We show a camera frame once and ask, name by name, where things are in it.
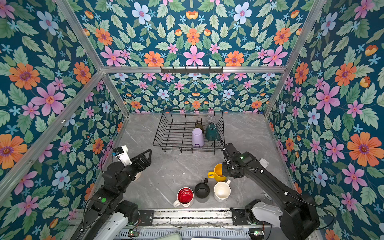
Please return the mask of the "yellow mug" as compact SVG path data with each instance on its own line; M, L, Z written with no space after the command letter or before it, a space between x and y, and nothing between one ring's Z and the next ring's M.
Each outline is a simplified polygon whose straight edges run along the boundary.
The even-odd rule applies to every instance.
M208 178L217 182L225 182L227 178L223 175L223 164L217 164L214 170L208 173Z

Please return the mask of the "dark green mug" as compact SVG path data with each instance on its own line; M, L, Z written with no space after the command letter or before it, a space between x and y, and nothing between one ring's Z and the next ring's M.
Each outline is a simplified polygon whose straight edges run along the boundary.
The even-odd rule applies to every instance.
M219 141L221 139L218 127L214 123L210 123L206 130L206 139L208 141Z

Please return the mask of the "lilac plastic cup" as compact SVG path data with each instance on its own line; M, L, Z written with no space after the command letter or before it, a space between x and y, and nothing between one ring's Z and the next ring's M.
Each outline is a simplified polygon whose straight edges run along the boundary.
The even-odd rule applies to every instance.
M200 128L194 128L192 131L193 148L202 148L205 144L203 131Z

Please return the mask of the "clear plastic cup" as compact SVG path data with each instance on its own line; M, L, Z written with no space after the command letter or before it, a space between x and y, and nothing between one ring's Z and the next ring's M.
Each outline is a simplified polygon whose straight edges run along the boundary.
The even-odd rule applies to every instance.
M209 126L210 124L215 124L216 123L216 117L213 114L209 114L207 116L207 125Z

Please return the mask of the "olive glass cup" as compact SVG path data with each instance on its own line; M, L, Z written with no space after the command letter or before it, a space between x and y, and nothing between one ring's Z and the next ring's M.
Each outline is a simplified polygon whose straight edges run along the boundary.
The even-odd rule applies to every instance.
M203 126L202 118L197 118L195 128L200 129L202 131L202 133L204 134L204 126Z

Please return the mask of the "black wire dish rack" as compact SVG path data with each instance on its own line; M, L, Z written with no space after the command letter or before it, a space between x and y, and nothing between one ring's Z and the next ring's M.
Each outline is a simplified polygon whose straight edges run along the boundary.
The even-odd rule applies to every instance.
M208 141L206 139L207 116L213 114L216 117L216 125L221 139L219 141ZM202 148L193 148L192 131L195 128L197 118L202 118L204 126L205 144ZM193 152L211 152L217 153L226 144L224 112L217 110L198 111L198 110L179 110L172 109L163 111L160 117L158 128L153 141L154 147L160 147L166 151L189 151Z

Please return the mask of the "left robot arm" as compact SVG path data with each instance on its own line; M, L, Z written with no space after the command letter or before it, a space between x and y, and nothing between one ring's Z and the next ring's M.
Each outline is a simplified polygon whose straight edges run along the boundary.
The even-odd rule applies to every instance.
M113 149L118 160L103 172L104 183L90 198L72 240L113 240L127 224L137 224L138 205L124 200L129 185L152 163L148 149L130 158L127 146Z

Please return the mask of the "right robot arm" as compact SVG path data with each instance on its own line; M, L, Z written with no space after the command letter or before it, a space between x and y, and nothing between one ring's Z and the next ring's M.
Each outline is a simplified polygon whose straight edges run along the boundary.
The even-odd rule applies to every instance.
M225 158L222 172L225 177L247 177L254 181L275 202L275 206L257 200L251 213L259 220L278 226L289 240L305 240L320 226L315 200L271 174L255 156L240 153L233 144L222 149Z

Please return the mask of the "pink alarm clock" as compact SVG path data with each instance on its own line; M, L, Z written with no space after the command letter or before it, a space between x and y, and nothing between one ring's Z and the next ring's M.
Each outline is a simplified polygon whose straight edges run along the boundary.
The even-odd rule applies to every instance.
M142 173L143 172L137 173L136 176L135 176L135 179L133 180L133 182L136 182L141 177Z

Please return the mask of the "white remote control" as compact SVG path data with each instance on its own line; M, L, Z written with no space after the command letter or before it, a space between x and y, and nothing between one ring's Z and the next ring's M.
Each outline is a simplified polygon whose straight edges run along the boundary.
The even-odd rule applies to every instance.
M268 162L267 160L263 159L263 158L261 158L261 159L259 160L259 162L260 162L260 164L261 164L264 168L267 168L268 165L269 165L269 162Z

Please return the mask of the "white cream mug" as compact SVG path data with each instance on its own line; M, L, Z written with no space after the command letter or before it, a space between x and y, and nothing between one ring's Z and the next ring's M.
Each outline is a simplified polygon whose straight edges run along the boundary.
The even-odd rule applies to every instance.
M228 199L231 195L231 180L227 180L226 182L218 182L214 187L214 195L215 199L218 202L223 202Z

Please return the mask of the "black mug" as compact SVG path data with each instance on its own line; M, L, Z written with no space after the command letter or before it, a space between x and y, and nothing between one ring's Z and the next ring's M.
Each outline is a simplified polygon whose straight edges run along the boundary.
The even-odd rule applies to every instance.
M210 195L210 187L208 185L208 178L195 186L195 195L199 199L205 199Z

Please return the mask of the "red and white mug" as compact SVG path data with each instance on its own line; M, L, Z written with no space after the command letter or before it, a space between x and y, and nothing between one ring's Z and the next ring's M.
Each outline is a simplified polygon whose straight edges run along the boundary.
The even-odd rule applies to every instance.
M193 204L194 201L194 192L189 187L184 187L178 191L177 200L173 203L175 208L182 206L188 208Z

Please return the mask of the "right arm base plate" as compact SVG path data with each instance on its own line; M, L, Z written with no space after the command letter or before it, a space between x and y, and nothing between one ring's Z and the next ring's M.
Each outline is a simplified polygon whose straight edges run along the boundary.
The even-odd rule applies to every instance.
M263 226L264 222L257 220L249 209L230 208L233 225L235 226Z

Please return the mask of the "black hook rail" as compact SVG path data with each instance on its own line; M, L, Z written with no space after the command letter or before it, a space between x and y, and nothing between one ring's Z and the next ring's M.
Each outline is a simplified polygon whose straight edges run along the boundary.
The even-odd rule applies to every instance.
M160 67L163 74L221 74L223 67Z

